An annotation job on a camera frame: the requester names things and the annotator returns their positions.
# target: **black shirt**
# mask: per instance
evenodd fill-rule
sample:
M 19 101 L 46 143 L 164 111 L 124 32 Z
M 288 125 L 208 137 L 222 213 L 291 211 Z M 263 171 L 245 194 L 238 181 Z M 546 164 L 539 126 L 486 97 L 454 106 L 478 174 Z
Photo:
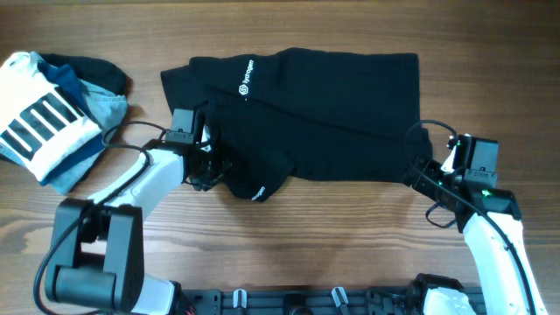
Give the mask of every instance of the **black shirt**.
M 171 111 L 206 112 L 232 160 L 232 193 L 264 201 L 289 175 L 402 182 L 404 132 L 419 120 L 418 58 L 291 48 L 271 56 L 192 58 L 161 73 Z M 425 129 L 411 155 L 431 157 Z

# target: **white logo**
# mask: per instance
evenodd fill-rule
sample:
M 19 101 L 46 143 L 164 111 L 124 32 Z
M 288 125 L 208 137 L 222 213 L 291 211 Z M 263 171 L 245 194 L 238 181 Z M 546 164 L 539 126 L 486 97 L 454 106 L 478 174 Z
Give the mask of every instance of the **white logo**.
M 261 187 L 261 189 L 259 190 L 259 192 L 257 192 L 256 195 L 255 195 L 255 197 L 251 198 L 251 200 L 256 200 L 257 198 L 263 196 L 264 189 L 265 189 L 264 186 Z
M 245 84 L 239 86 L 239 94 L 246 95 L 249 92 L 249 88 Z
M 249 87 L 246 84 L 249 84 L 250 82 L 251 72 L 253 71 L 253 64 L 253 60 L 248 61 L 247 71 L 245 72 L 245 77 L 242 81 L 243 84 L 239 86 L 239 94 L 241 95 L 247 95 L 247 93 L 249 92 Z

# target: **wire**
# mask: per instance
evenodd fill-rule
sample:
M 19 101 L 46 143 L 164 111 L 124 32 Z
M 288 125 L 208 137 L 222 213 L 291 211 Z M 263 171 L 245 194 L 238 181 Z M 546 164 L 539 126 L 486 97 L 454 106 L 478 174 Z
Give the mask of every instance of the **wire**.
M 135 146 L 135 145 L 110 144 L 110 143 L 107 142 L 107 137 L 109 136 L 109 134 L 119 130 L 120 128 L 122 128 L 124 126 L 128 126 L 128 125 L 131 125 L 131 124 L 143 124 L 143 125 L 151 126 L 151 127 L 154 127 L 154 128 L 158 128 L 158 129 L 162 130 L 162 133 L 166 132 L 165 128 L 163 128 L 161 126 L 158 126 L 155 123 L 132 121 L 132 122 L 123 122 L 123 123 L 120 123 L 116 126 L 113 126 L 112 128 L 110 128 L 109 130 L 107 130 L 107 132 L 105 132 L 103 134 L 103 138 L 101 139 L 101 141 L 103 142 L 103 145 L 105 145 L 105 147 L 110 148 L 110 149 L 119 148 L 119 149 L 132 149 L 132 150 L 140 151 L 142 154 L 144 154 L 145 161 L 144 161 L 142 167 L 140 168 L 140 170 L 138 170 L 134 175 L 132 175 L 132 177 L 127 179 L 126 182 L 124 182 L 122 185 L 118 186 L 107 197 L 103 198 L 101 201 L 99 201 L 95 205 L 91 206 L 90 208 L 84 210 L 82 212 L 82 214 L 78 217 L 78 219 L 76 219 L 74 222 L 72 222 L 72 224 L 70 224 L 64 230 L 64 232 L 62 232 L 62 234 L 59 236 L 59 238 L 52 244 L 51 248 L 46 253 L 45 257 L 43 258 L 43 261 L 38 266 L 37 274 L 35 275 L 35 281 L 33 283 L 33 300 L 35 301 L 35 305 L 43 313 L 45 313 L 47 315 L 59 315 L 58 313 L 56 313 L 54 311 L 51 311 L 48 307 L 46 307 L 46 305 L 41 300 L 41 296 L 40 296 L 41 279 L 43 278 L 43 274 L 45 273 L 46 267 L 48 266 L 48 263 L 53 258 L 54 253 L 56 253 L 57 249 L 60 247 L 60 245 L 62 245 L 64 240 L 74 231 L 74 229 L 77 228 L 87 217 L 89 217 L 95 211 L 102 209 L 108 201 L 110 201 L 114 197 L 118 196 L 119 193 L 121 193 L 126 187 L 128 187 L 135 180 L 137 180 L 148 169 L 148 166 L 150 166 L 150 155 L 148 154 L 147 150 L 145 150 L 141 147 Z M 95 315 L 95 314 L 100 314 L 102 312 L 103 312 L 102 310 L 96 310 L 96 311 L 85 312 L 85 313 L 82 313 L 80 315 Z
M 453 129 L 452 127 L 450 127 L 449 125 L 443 123 L 443 122 L 439 122 L 439 121 L 435 121 L 435 120 L 421 120 L 415 124 L 413 124 L 412 126 L 410 126 L 410 128 L 406 131 L 406 133 L 404 134 L 404 141 L 403 141 L 403 145 L 404 145 L 404 154 L 406 155 L 407 161 L 409 163 L 409 167 L 414 170 L 415 172 L 417 172 L 418 174 L 420 174 L 420 176 L 422 176 L 424 179 L 426 179 L 428 182 L 430 182 L 432 185 L 434 185 L 436 188 L 441 189 L 442 191 L 444 191 L 445 193 L 449 194 L 450 196 L 452 196 L 453 198 L 455 198 L 456 200 L 460 201 L 461 203 L 463 203 L 465 206 L 471 208 L 476 214 L 478 214 L 479 216 L 483 217 L 491 226 L 492 228 L 494 228 L 496 230 L 496 232 L 498 233 L 498 235 L 500 235 L 501 239 L 504 241 L 504 243 L 506 243 L 506 247 L 507 249 L 510 251 L 511 256 L 514 258 L 515 261 L 515 265 L 517 266 L 517 269 L 519 271 L 519 275 L 521 277 L 521 281 L 523 282 L 523 287 L 525 289 L 525 295 L 527 297 L 527 303 L 528 303 L 528 307 L 529 307 L 529 313 L 531 315 L 536 315 L 536 308 L 535 308 L 535 301 L 533 300 L 533 295 L 531 294 L 531 288 L 529 286 L 529 280 L 527 279 L 527 274 L 525 273 L 525 269 L 523 268 L 522 265 L 522 261 L 519 259 L 519 255 L 517 255 L 517 250 L 515 249 L 514 244 L 511 243 L 511 241 L 508 239 L 508 236 L 501 230 L 500 226 L 498 226 L 498 224 L 496 224 L 496 222 L 494 220 L 492 220 L 492 218 L 490 218 L 486 213 L 482 212 L 481 210 L 479 210 L 475 205 L 473 205 L 472 203 L 468 202 L 467 200 L 461 198 L 460 196 L 458 196 L 457 194 L 455 194 L 454 192 L 452 192 L 451 190 L 439 185 L 438 183 L 436 183 L 433 179 L 429 178 L 428 176 L 426 176 L 424 173 L 422 173 L 422 171 L 420 169 L 418 169 L 413 163 L 412 163 L 412 159 L 409 156 L 409 152 L 407 150 L 407 139 L 409 138 L 409 134 L 410 132 L 416 128 L 421 126 L 423 123 L 431 123 L 431 124 L 436 124 L 438 126 L 444 127 L 447 130 L 449 130 L 452 134 L 453 134 L 453 139 L 455 141 L 458 140 L 458 135 L 457 135 L 457 131 L 455 131 L 455 129 Z

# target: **wood grain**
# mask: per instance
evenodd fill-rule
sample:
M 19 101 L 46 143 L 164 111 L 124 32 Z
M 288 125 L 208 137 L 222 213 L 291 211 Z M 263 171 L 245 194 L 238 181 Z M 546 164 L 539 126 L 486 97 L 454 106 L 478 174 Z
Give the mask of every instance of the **wood grain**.
M 169 125 L 159 79 L 194 56 L 292 46 L 417 53 L 422 118 L 500 141 L 500 186 L 515 191 L 550 314 L 560 313 L 560 9 L 557 3 L 168 3 L 0 7 L 0 57 L 26 50 L 110 60 L 134 80 L 129 118 Z M 430 129 L 437 157 L 446 134 Z M 123 141 L 157 134 L 130 127 Z M 86 197 L 137 158 L 110 151 L 73 192 Z M 0 164 L 0 314 L 36 313 L 32 278 L 63 200 Z M 290 179 L 263 204 L 182 186 L 144 224 L 146 270 L 186 288 L 406 284 L 419 272 L 476 284 L 456 229 L 402 185 Z M 444 221 L 447 213 L 437 214 Z M 55 305 L 62 312 L 73 307 Z

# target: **black strap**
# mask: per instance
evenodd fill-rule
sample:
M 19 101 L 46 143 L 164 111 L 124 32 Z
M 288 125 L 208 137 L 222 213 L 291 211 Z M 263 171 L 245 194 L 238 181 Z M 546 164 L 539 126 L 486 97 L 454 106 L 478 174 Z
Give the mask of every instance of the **black strap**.
M 453 226 L 453 224 L 455 224 L 457 222 L 457 220 L 453 219 L 451 220 L 449 223 L 445 224 L 445 225 L 440 225 L 437 224 L 436 222 L 430 220 L 429 216 L 431 214 L 432 211 L 436 210 L 437 208 L 441 207 L 442 205 L 439 202 L 436 202 L 433 206 L 430 207 L 430 209 L 428 209 L 428 211 L 426 211 L 426 220 L 431 223 L 431 225 L 434 225 L 438 228 L 450 228 Z

